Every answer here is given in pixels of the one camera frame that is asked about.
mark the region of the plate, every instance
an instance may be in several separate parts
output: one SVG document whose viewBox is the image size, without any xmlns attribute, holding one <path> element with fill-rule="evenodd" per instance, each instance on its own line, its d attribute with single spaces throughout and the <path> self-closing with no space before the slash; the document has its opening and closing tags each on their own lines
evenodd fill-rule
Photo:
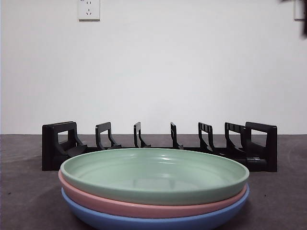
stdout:
<svg viewBox="0 0 307 230">
<path fill-rule="evenodd" d="M 240 193 L 229 199 L 214 203 L 185 206 L 157 206 L 110 200 L 83 192 L 67 183 L 61 171 L 59 171 L 59 180 L 67 196 L 81 206 L 116 216 L 154 219 L 189 217 L 217 211 L 241 199 L 247 187 L 245 185 Z"/>
<path fill-rule="evenodd" d="M 71 211 L 80 220 L 99 230 L 211 230 L 226 223 L 238 213 L 249 195 L 249 187 L 239 201 L 221 210 L 192 217 L 161 219 L 130 218 L 105 214 L 73 202 L 65 194 L 64 189 L 62 189 L 62 195 Z"/>
<path fill-rule="evenodd" d="M 113 149 L 70 158 L 64 179 L 87 193 L 136 204 L 196 205 L 238 194 L 249 176 L 242 164 L 178 149 Z"/>
</svg>

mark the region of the green plate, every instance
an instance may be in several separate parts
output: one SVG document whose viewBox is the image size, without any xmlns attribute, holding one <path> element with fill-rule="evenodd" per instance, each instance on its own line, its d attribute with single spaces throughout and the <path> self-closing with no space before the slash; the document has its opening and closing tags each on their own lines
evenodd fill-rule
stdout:
<svg viewBox="0 0 307 230">
<path fill-rule="evenodd" d="M 96 196 L 148 205 L 195 205 L 235 196 L 248 169 L 230 159 L 177 149 L 114 149 L 70 158 L 64 179 Z"/>
</svg>

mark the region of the black dish rack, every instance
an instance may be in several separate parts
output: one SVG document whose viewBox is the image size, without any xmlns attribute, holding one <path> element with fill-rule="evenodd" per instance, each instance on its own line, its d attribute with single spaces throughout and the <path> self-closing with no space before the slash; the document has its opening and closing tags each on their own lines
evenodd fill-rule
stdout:
<svg viewBox="0 0 307 230">
<path fill-rule="evenodd" d="M 232 123 L 225 123 L 226 147 L 219 148 L 213 144 L 213 128 L 210 125 L 199 122 L 198 136 L 200 145 L 197 147 L 185 147 L 177 141 L 177 128 L 171 122 L 171 138 L 173 145 L 162 147 L 164 149 L 192 150 L 198 152 L 210 153 L 218 156 L 233 159 L 245 166 L 250 171 L 277 171 L 277 126 L 246 122 L 245 126 Z M 257 130 L 266 133 L 265 146 L 259 145 L 251 140 L 251 131 Z M 68 132 L 68 138 L 65 142 L 59 142 L 58 134 Z M 107 131 L 108 139 L 111 142 L 110 147 L 102 144 L 100 134 Z M 229 131 L 240 134 L 241 146 L 236 146 L 229 137 Z M 203 139 L 202 133 L 208 134 L 208 143 Z M 89 147 L 82 143 L 78 138 L 77 124 L 73 121 L 61 122 L 43 125 L 42 132 L 42 169 L 43 171 L 59 170 L 60 165 L 67 159 L 78 156 L 83 153 L 89 153 L 99 150 L 111 150 L 122 147 L 112 137 L 111 123 L 106 122 L 96 125 L 96 147 Z M 154 148 L 142 139 L 141 123 L 134 125 L 134 147 L 131 148 Z"/>
</svg>

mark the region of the gray table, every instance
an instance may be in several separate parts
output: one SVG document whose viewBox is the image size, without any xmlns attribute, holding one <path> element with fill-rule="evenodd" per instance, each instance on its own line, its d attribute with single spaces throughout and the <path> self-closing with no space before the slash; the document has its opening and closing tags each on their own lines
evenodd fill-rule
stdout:
<svg viewBox="0 0 307 230">
<path fill-rule="evenodd" d="M 153 146 L 170 146 L 169 135 L 144 135 Z M 132 146 L 132 135 L 114 135 Z M 216 135 L 215 144 L 224 144 Z M 263 141 L 262 136 L 253 137 Z M 94 145 L 93 135 L 80 135 Z M 186 146 L 197 135 L 179 135 Z M 41 135 L 1 135 L 1 229 L 90 230 L 68 209 L 57 172 L 41 171 Z M 307 135 L 278 136 L 278 172 L 252 172 L 250 196 L 240 213 L 219 230 L 307 229 Z"/>
</svg>

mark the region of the outlet faceplate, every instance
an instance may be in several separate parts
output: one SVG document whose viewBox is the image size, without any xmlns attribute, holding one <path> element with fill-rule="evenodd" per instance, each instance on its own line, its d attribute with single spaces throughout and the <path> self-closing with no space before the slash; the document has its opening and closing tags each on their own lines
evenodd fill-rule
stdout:
<svg viewBox="0 0 307 230">
<path fill-rule="evenodd" d="M 78 0 L 79 21 L 100 20 L 100 0 Z"/>
<path fill-rule="evenodd" d="M 294 1 L 294 20 L 295 21 L 304 21 L 306 13 L 303 0 Z"/>
</svg>

